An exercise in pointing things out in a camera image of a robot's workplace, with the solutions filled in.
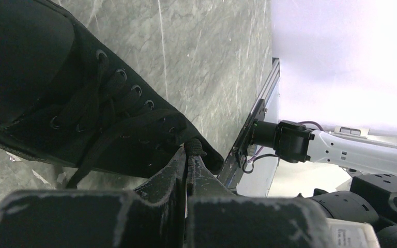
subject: white backdrop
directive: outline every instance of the white backdrop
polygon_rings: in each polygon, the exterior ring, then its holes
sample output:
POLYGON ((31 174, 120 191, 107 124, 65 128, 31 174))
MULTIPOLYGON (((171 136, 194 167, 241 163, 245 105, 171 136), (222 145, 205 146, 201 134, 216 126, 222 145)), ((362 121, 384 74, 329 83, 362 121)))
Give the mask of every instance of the white backdrop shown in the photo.
POLYGON ((279 118, 397 129, 397 1, 272 2, 279 118))

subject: gray marble surface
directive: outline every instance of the gray marble surface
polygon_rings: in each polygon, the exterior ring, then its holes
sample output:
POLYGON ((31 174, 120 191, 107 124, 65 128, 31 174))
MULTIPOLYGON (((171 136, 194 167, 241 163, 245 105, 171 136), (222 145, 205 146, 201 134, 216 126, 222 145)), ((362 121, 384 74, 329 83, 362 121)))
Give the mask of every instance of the gray marble surface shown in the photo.
MULTIPOLYGON (((271 70, 269 0, 55 0, 188 117, 226 157, 271 70)), ((0 200, 61 188, 74 169, 11 162, 0 150, 0 200)), ((91 172, 79 189, 145 179, 91 172)))

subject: black cable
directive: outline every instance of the black cable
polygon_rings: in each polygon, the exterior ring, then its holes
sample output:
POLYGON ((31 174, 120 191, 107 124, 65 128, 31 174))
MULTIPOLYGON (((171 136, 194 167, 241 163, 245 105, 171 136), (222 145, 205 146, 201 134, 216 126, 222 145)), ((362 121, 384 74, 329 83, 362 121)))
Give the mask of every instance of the black cable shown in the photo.
POLYGON ((315 122, 315 121, 310 121, 310 120, 301 121, 301 122, 299 122, 299 124, 312 124, 312 125, 315 125, 317 128, 319 128, 319 130, 324 131, 322 126, 319 123, 315 122))
POLYGON ((252 161, 252 169, 251 169, 251 170, 246 170, 246 167, 247 167, 247 165, 248 165, 248 163, 246 162, 246 163, 244 163, 244 165, 243 165, 242 168, 241 168, 241 169, 242 169, 242 172, 244 172, 244 173, 246 173, 246 174, 252 173, 252 172, 253 172, 253 169, 255 168, 255 166, 253 165, 253 164, 255 163, 255 161, 258 160, 258 159, 266 158, 266 157, 275 157, 275 158, 277 158, 278 156, 275 155, 275 154, 271 154, 271 153, 258 156, 258 157, 256 157, 256 158, 252 161))

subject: marble wall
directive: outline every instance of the marble wall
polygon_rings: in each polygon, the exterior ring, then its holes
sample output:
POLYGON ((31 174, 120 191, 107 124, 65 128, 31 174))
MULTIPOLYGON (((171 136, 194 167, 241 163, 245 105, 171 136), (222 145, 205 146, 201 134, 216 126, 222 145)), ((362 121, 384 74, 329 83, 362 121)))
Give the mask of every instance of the marble wall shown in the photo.
POLYGON ((55 0, 226 157, 271 70, 269 0, 55 0))

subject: cable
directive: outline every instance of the cable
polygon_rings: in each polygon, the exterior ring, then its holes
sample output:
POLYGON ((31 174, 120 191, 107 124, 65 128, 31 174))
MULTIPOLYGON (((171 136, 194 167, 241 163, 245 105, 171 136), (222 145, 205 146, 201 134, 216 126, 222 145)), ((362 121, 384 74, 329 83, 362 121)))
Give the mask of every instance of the cable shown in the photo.
POLYGON ((255 152, 255 155, 253 155, 253 157, 251 157, 247 162, 251 163, 253 160, 255 160, 255 158, 258 156, 258 154, 263 150, 264 146, 260 147, 258 149, 258 151, 255 152))
POLYGON ((244 173, 246 173, 246 174, 252 173, 252 172, 253 172, 253 169, 255 168, 255 166, 254 166, 255 161, 258 160, 258 159, 266 158, 266 157, 275 157, 275 158, 278 158, 277 155, 271 154, 271 153, 258 156, 258 157, 256 157, 256 158, 252 161, 252 169, 251 169, 251 170, 246 170, 246 167, 247 167, 247 165, 248 165, 249 163, 245 163, 245 164, 242 166, 242 168, 241 168, 241 169, 242 169, 242 172, 244 172, 244 173))
POLYGON ((312 125, 315 125, 317 128, 319 128, 319 130, 324 131, 322 126, 319 123, 315 122, 315 121, 306 120, 306 121, 299 122, 299 124, 312 124, 312 125))

